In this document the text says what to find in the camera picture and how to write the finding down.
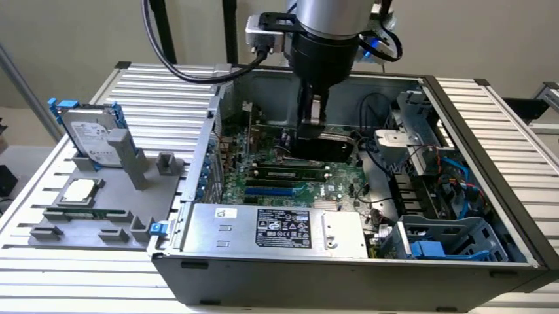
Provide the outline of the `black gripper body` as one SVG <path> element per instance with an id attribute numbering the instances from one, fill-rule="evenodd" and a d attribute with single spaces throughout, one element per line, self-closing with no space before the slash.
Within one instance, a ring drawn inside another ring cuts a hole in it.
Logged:
<path id="1" fill-rule="evenodd" d="M 293 34 L 289 65 L 300 78 L 300 98 L 324 96 L 331 86 L 347 79 L 359 40 L 357 35 L 336 40 L 308 32 Z"/>

